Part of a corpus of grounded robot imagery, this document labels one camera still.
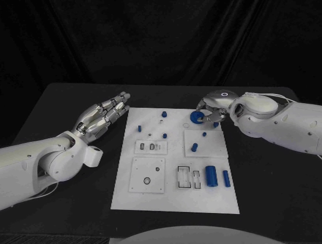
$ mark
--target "robotic hand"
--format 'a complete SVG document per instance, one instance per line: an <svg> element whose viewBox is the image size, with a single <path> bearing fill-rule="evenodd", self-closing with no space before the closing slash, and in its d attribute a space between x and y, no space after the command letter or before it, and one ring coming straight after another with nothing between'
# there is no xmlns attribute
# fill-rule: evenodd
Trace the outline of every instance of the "robotic hand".
<svg viewBox="0 0 322 244"><path fill-rule="evenodd" d="M287 99L279 104L272 98ZM298 103L278 94L245 93L242 97L229 90L218 90L202 99L196 110L212 111L198 119L222 122L226 116L251 137L265 140L295 151L322 155L322 106Z"/></svg>
<svg viewBox="0 0 322 244"><path fill-rule="evenodd" d="M101 138L110 125L128 111L126 102L130 97L123 92L91 106L72 131L58 137L0 149L0 210L45 196L32 197L52 184L70 180L84 164L90 167L100 165L103 150L88 144ZM44 176L38 175L38 166L45 170Z"/></svg>

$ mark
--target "table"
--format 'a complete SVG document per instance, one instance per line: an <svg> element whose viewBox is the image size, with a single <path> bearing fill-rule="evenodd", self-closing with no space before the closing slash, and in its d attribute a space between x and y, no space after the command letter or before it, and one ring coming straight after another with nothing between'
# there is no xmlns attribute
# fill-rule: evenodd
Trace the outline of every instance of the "table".
<svg viewBox="0 0 322 244"><path fill-rule="evenodd" d="M216 89L278 93L285 87L140 86L54 83L49 85L15 144L71 130L84 110L130 92L133 107L196 108ZM239 229L281 241L322 241L322 162L317 156L248 137L228 119L222 123L241 215L111 210L128 115L93 143L104 150L98 168L84 166L57 192L0 211L0 233L128 237L151 229L206 225Z"/></svg>

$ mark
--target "large blue cylinder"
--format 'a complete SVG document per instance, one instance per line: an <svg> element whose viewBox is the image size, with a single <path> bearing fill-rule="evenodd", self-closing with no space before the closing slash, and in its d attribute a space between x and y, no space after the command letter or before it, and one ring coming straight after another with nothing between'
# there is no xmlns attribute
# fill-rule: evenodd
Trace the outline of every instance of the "large blue cylinder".
<svg viewBox="0 0 322 244"><path fill-rule="evenodd" d="M206 171L208 171L208 186L209 187L216 187L219 185L216 167L215 166L208 166L206 167Z"/></svg>

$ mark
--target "white robotic arm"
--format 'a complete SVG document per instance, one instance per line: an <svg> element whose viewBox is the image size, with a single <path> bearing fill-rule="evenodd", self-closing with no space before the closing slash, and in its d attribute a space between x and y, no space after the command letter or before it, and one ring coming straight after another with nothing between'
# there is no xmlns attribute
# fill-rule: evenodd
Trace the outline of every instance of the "white robotic arm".
<svg viewBox="0 0 322 244"><path fill-rule="evenodd" d="M58 137L0 149L0 210L26 201L52 184L70 180L82 165L100 165L103 150L88 144L128 111L130 94L95 104L81 115L72 131ZM46 172L38 175L38 166Z"/></svg>
<svg viewBox="0 0 322 244"><path fill-rule="evenodd" d="M277 94L246 93L239 97L232 91L215 91L198 106L198 111L206 106L213 114L199 121L221 122L229 115L248 136L262 137L303 153L322 155L322 106L295 101L279 105L268 96L287 99Z"/></svg>

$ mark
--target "black table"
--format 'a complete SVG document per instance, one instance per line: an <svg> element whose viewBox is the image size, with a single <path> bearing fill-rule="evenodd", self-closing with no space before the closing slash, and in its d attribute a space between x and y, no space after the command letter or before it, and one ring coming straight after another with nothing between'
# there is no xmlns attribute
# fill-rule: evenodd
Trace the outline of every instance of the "black table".
<svg viewBox="0 0 322 244"><path fill-rule="evenodd" d="M15 144L55 137L71 130L84 110L130 92L133 107L196 108L216 89L278 93L285 87L192 87L52 84L41 97ZM147 230L208 225L239 229L281 241L322 241L322 162L308 155L248 137L223 123L241 215L111 210L116 176L128 115L94 145L104 150L98 168L84 166L57 192L0 211L0 233L128 237Z"/></svg>

